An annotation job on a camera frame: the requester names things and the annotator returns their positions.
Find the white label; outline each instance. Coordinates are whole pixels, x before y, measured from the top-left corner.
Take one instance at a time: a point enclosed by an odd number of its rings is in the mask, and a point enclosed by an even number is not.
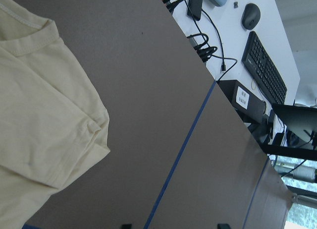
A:
[[[243,108],[248,109],[249,94],[238,86],[236,102]]]

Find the blue tape strip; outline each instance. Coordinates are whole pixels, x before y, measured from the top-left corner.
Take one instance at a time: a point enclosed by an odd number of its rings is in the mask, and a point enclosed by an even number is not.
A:
[[[160,193],[158,195],[158,198],[157,198],[155,204],[153,205],[153,208],[152,208],[151,213],[150,213],[150,215],[148,217],[148,220],[147,220],[147,222],[144,225],[144,229],[148,229],[149,226],[150,226],[150,223],[151,223],[151,221],[152,221],[152,219],[154,217],[154,214],[155,214],[155,212],[156,212],[156,210],[157,210],[157,208],[159,206],[159,203],[160,203],[160,201],[161,201],[161,199],[162,199],[162,197],[163,197],[163,195],[165,193],[165,190],[166,190],[166,188],[167,188],[167,186],[169,184],[169,181],[170,181],[170,179],[173,176],[173,173],[174,173],[174,171],[176,169],[176,166],[177,166],[177,164],[178,164],[178,162],[179,162],[179,160],[180,160],[180,158],[181,158],[181,156],[182,156],[182,154],[183,154],[183,152],[185,150],[185,147],[186,147],[186,145],[187,145],[187,143],[189,141],[189,138],[191,137],[191,135],[192,135],[192,133],[193,133],[193,131],[195,129],[195,126],[196,126],[196,124],[197,124],[197,122],[198,122],[198,120],[199,120],[199,118],[200,118],[200,116],[201,116],[206,104],[207,104],[207,101],[208,101],[208,99],[209,99],[209,97],[210,97],[210,95],[211,95],[211,93],[212,93],[212,91],[214,89],[215,84],[216,84],[216,81],[214,81],[212,83],[212,85],[211,85],[211,87],[210,87],[210,89],[209,89],[209,91],[208,91],[208,93],[207,93],[207,95],[205,97],[205,100],[204,100],[202,106],[200,107],[200,109],[199,109],[199,111],[198,111],[198,113],[197,113],[197,115],[195,117],[195,120],[194,120],[194,122],[193,122],[193,124],[192,124],[192,126],[191,126],[191,128],[189,130],[189,132],[187,133],[185,141],[184,141],[182,147],[180,148],[180,151],[178,152],[176,160],[174,161],[174,164],[173,164],[172,168],[169,171],[169,174],[168,174],[168,176],[166,178],[166,181],[165,181],[165,183],[164,183],[164,185],[163,185],[163,187],[162,187],[162,189],[161,189],[161,191],[160,191]]]
[[[22,229],[40,229],[40,228],[37,228],[37,227],[34,227],[34,226],[30,226],[30,225],[24,224],[24,226],[22,227]]]
[[[250,209],[251,209],[251,206],[252,206],[252,203],[253,203],[254,196],[255,196],[255,194],[256,194],[256,192],[257,192],[258,186],[259,186],[259,184],[260,184],[260,181],[261,181],[261,179],[262,179],[262,176],[263,176],[263,174],[264,174],[264,170],[265,170],[265,168],[266,168],[266,165],[267,165],[268,161],[269,161],[269,157],[267,157],[267,159],[266,159],[266,161],[265,161],[264,167],[263,167],[262,172],[261,172],[261,174],[260,174],[260,178],[259,178],[259,180],[258,180],[258,183],[257,183],[257,185],[256,185],[256,188],[254,189],[254,192],[253,192],[253,195],[252,195],[252,198],[251,198],[251,202],[250,202],[250,204],[249,204],[249,207],[248,207],[248,210],[247,210],[247,214],[246,214],[246,217],[245,217],[244,222],[243,222],[242,229],[244,229],[244,227],[246,226],[246,223],[247,223],[247,220],[248,220],[248,216],[249,216],[249,213],[250,213]]]

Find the computer mouse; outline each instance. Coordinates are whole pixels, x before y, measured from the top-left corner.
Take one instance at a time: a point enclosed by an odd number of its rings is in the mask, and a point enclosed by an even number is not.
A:
[[[254,3],[249,3],[244,8],[244,12],[242,15],[242,25],[248,29],[252,30],[257,23],[259,22],[261,17],[261,12],[258,6],[256,6]]]

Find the pale yellow t-shirt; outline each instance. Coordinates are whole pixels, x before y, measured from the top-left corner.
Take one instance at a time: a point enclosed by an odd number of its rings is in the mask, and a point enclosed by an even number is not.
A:
[[[105,157],[109,117],[55,22],[0,0],[0,228]]]

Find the plug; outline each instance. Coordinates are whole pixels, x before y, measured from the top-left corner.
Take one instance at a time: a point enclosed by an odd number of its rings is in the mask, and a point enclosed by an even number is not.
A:
[[[222,72],[226,71],[226,65],[224,64],[224,61],[222,62],[222,65],[221,65],[221,71]]]

